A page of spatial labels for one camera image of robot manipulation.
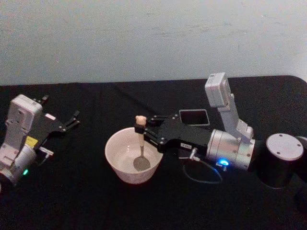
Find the white bowl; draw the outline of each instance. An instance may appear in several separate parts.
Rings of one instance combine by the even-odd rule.
[[[117,176],[129,184],[141,184],[148,181],[157,169],[163,154],[145,142],[144,157],[150,162],[150,168],[137,171],[133,166],[135,158],[141,155],[138,133],[134,128],[125,128],[113,134],[106,143],[106,160]]]

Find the round cap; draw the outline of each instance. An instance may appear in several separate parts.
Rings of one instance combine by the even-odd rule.
[[[302,143],[288,134],[277,133],[267,139],[267,148],[275,157],[285,161],[295,161],[304,152]]]

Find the metal bracket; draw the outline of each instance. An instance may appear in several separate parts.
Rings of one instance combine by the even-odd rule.
[[[253,128],[239,119],[235,96],[230,91],[225,73],[211,74],[205,84],[205,90],[210,106],[217,108],[221,114],[225,131],[244,143],[250,143],[254,136]]]

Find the blue led light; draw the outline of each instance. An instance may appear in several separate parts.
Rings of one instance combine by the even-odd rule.
[[[229,165],[228,161],[226,161],[226,160],[219,160],[219,163],[220,163],[221,165],[224,165],[224,166]]]

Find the green led light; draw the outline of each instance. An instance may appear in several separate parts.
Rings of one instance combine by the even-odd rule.
[[[28,172],[29,172],[29,170],[24,170],[24,172],[23,172],[23,175],[25,176],[25,175],[27,175],[28,174]]]

